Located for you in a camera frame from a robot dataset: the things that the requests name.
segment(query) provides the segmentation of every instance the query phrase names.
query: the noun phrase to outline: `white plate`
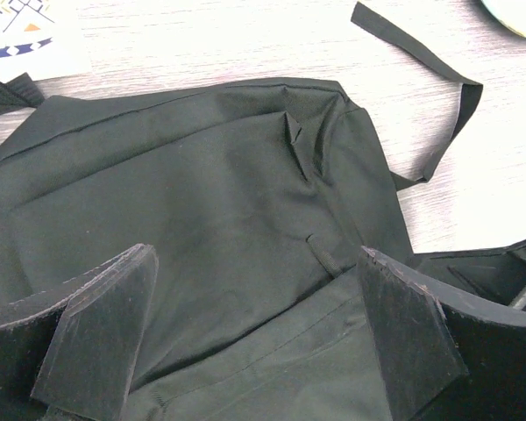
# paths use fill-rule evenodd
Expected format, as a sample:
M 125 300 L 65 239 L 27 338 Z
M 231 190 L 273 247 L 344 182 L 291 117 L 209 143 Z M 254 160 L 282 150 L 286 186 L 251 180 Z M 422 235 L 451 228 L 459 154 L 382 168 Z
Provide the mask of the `white plate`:
M 526 0 L 481 0 L 491 14 L 512 32 L 526 38 Z

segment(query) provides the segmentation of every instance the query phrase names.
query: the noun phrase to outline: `black strap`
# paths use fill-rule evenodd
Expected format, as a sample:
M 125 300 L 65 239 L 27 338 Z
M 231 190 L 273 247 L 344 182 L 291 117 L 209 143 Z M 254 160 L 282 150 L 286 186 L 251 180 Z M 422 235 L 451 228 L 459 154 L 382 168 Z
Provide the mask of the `black strap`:
M 37 108 L 43 101 L 43 94 L 28 74 L 8 83 L 0 82 L 0 115 L 25 107 Z
M 376 12 L 368 9 L 368 7 L 361 2 L 357 3 L 351 21 L 365 31 L 370 32 L 375 37 L 383 39 L 394 46 L 398 46 L 426 67 L 437 72 L 449 81 L 462 83 L 458 119 L 454 126 L 454 131 L 449 139 L 432 152 L 423 167 L 422 176 L 417 180 L 410 180 L 396 173 L 392 173 L 395 187 L 398 190 L 403 190 L 419 183 L 428 182 L 434 175 L 438 163 L 442 160 L 446 149 L 448 149 L 452 141 L 456 139 L 456 136 L 458 136 L 477 109 L 477 106 L 480 103 L 481 93 L 483 92 L 483 85 L 467 79 L 456 72 L 440 60 L 425 45 L 421 44 L 419 41 L 384 19 Z

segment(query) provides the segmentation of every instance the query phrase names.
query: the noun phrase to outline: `bag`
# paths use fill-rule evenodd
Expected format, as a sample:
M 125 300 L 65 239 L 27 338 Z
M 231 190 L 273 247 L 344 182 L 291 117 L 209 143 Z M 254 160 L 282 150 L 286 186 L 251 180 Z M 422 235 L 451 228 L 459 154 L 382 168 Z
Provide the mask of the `bag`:
M 482 86 L 352 21 L 462 83 L 419 180 L 305 79 L 54 96 L 0 146 L 0 421 L 526 419 L 526 242 L 415 254 L 396 195 Z

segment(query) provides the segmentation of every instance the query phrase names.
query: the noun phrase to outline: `table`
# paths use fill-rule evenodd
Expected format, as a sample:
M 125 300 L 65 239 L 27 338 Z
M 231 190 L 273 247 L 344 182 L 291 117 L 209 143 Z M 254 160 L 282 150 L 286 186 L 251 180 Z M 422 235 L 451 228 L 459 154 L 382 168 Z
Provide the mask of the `table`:
M 479 0 L 368 0 L 464 76 L 480 107 L 435 178 L 400 193 L 416 252 L 526 238 L 526 39 Z M 370 112 L 393 170 L 417 175 L 449 135 L 459 87 L 350 22 L 355 0 L 81 0 L 93 72 L 46 96 L 103 98 L 268 76 L 338 80 Z M 29 111 L 0 118 L 0 143 Z

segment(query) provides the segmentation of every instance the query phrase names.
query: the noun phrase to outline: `fabric strap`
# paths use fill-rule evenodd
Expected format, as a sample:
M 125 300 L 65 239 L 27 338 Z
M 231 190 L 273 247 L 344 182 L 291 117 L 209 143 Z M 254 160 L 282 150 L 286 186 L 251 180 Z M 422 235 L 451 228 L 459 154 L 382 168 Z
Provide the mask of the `fabric strap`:
M 428 182 L 434 175 L 438 163 L 442 160 L 446 149 L 469 121 L 478 104 L 480 103 L 483 85 L 467 79 L 462 76 L 442 60 L 440 60 L 429 48 L 419 41 L 402 31 L 400 28 L 384 19 L 374 11 L 371 11 L 361 2 L 358 2 L 352 14 L 351 21 L 371 33 L 376 38 L 383 39 L 389 44 L 398 46 L 400 49 L 410 54 L 420 61 L 423 65 L 435 71 L 442 77 L 451 82 L 462 83 L 462 92 L 460 95 L 458 119 L 454 125 L 454 130 L 449 139 L 445 139 L 441 145 L 435 149 L 421 171 L 421 176 L 416 180 L 410 180 L 392 172 L 395 187 L 397 190 L 403 190 L 419 183 Z
M 43 94 L 28 74 L 0 82 L 0 115 L 25 107 L 37 108 L 43 101 Z

